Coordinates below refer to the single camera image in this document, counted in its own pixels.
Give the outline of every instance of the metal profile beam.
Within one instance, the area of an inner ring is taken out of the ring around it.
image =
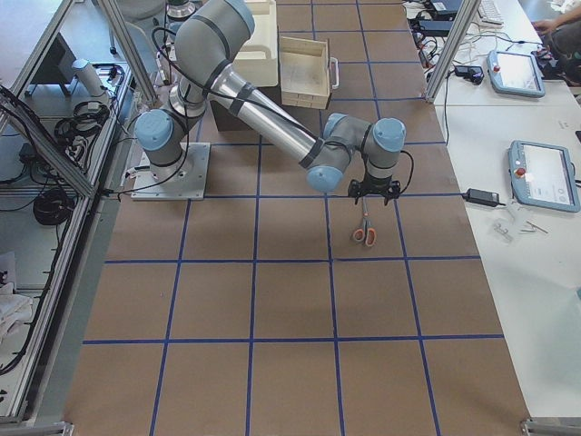
[[[564,425],[553,423],[542,423],[539,421],[524,421],[522,423],[523,433],[526,436],[547,435],[547,436],[581,436],[581,426]]]
[[[13,427],[0,430],[0,436],[72,436],[74,426],[68,422],[57,422],[42,427]]]
[[[439,88],[448,75],[448,69],[452,64],[452,60],[454,60],[460,44],[462,44],[462,41],[466,37],[470,22],[474,18],[479,6],[480,0],[464,0],[462,2],[462,6],[454,19],[454,24],[444,44],[444,48],[440,53],[436,69],[434,69],[434,73],[429,79],[425,95],[428,103],[434,103],[434,100],[436,100]]]
[[[123,19],[123,14],[117,0],[97,0],[97,3],[103,9],[109,26],[112,28],[121,50],[125,56],[125,60],[131,67],[133,77],[140,87],[145,100],[148,103],[154,103],[157,101],[157,95],[153,89],[153,84],[147,75],[147,70],[143,64],[142,58],[137,53],[137,47],[129,35],[129,30],[127,24]]]

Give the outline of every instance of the black electronic device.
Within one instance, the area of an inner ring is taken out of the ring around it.
[[[484,80],[484,71],[481,66],[477,65],[456,65],[454,74],[458,77],[464,77],[473,84],[481,84]]]
[[[58,84],[64,95],[70,95],[66,85],[73,81],[74,60],[75,56],[69,45],[61,34],[56,34],[30,84]],[[34,89],[27,91],[27,95],[31,95],[33,91]]]
[[[490,191],[481,191],[470,188],[462,194],[462,198],[468,203],[481,204],[488,207],[497,207],[501,202],[498,200],[498,194]]]
[[[427,10],[435,21],[453,21],[462,0],[428,0]]]
[[[417,30],[424,36],[448,36],[453,23],[451,21],[418,20]]]

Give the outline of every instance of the white cloth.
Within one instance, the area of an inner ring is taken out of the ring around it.
[[[24,295],[0,295],[0,343],[33,318],[33,299]]]
[[[565,0],[561,5],[561,13],[565,14],[569,12],[571,9],[575,9],[576,7],[581,5],[581,0]]]

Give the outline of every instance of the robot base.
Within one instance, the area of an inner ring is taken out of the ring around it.
[[[152,184],[160,182],[153,178],[150,171],[142,171],[135,178],[133,189],[143,189],[131,194],[134,200],[203,200],[206,189],[206,175],[208,173],[208,163],[210,161],[209,143],[190,143],[187,161],[184,168],[191,168],[185,175],[176,174],[166,183],[158,184],[151,188],[146,188]],[[145,154],[139,165],[149,165],[149,159]]]

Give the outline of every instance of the power adapter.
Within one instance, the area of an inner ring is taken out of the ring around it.
[[[34,150],[34,147],[29,143],[24,143],[18,153],[18,159],[24,165],[34,162],[36,160],[36,151]]]
[[[481,84],[484,80],[484,71],[477,65],[455,65],[454,74],[458,77],[464,77],[473,84]]]
[[[490,191],[480,191],[479,189],[470,188],[462,194],[462,198],[468,203],[482,204],[483,206],[504,206],[504,204],[498,200],[498,194]]]

